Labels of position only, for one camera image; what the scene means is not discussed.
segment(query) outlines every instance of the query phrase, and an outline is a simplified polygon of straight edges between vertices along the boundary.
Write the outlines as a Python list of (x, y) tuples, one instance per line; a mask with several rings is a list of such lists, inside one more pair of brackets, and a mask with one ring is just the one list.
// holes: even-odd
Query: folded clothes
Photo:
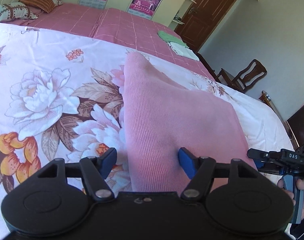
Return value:
[(164, 31), (158, 31), (157, 35), (159, 35), (159, 37), (164, 40), (166, 43), (168, 42), (175, 42), (177, 44), (180, 44), (182, 46), (184, 46), (185, 48), (188, 48), (188, 46), (186, 45), (186, 43), (184, 43), (181, 39), (174, 37), (173, 35), (170, 35)]
[(197, 55), (194, 54), (191, 49), (186, 48), (180, 44), (177, 44), (175, 42), (168, 42), (168, 45), (171, 47), (171, 49), (179, 56), (187, 57), (196, 61), (200, 61)]
[[(128, 54), (124, 76), (125, 141), (134, 191), (182, 192), (189, 179), (179, 164), (180, 147), (219, 163), (240, 158), (255, 167), (230, 103), (177, 84), (139, 52)], [(214, 181), (214, 187), (220, 185)]]

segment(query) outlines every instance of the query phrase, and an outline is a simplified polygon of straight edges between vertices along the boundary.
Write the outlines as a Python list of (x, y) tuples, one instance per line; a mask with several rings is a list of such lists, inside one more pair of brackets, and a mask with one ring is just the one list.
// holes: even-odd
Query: gray handle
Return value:
[(297, 180), (299, 177), (293, 177), (292, 175), (284, 175), (282, 177), (285, 190), (291, 191), (294, 194), (294, 200), (296, 201), (296, 205), (294, 206), (293, 216), (291, 220), (291, 224), (300, 224), (301, 223), (301, 214), (304, 200), (304, 191), (297, 189)]

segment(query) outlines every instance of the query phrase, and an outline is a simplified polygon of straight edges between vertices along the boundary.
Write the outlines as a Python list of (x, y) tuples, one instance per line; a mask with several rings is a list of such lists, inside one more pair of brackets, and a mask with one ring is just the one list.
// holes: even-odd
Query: corner shelf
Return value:
[(181, 25), (185, 24), (185, 23), (183, 23), (181, 21), (176, 21), (176, 20), (172, 20), (172, 21), (175, 22), (175, 23), (181, 24)]
[(191, 2), (193, 2), (193, 3), (196, 3), (196, 1), (194, 1), (194, 0), (190, 0)]

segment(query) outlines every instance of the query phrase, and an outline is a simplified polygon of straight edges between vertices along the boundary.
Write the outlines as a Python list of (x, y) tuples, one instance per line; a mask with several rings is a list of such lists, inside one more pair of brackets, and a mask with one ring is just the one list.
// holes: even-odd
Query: white patterned pillow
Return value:
[(37, 19), (37, 16), (21, 2), (0, 5), (0, 22), (9, 22), (15, 19), (32, 20)]

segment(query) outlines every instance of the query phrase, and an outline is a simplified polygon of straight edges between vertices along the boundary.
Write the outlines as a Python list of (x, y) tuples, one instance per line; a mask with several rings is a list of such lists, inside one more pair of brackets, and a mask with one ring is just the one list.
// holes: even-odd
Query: white cloth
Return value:
[(197, 55), (195, 55), (194, 52), (191, 51), (191, 49), (185, 48), (184, 46), (175, 42), (168, 42), (168, 45), (177, 55), (200, 61)]

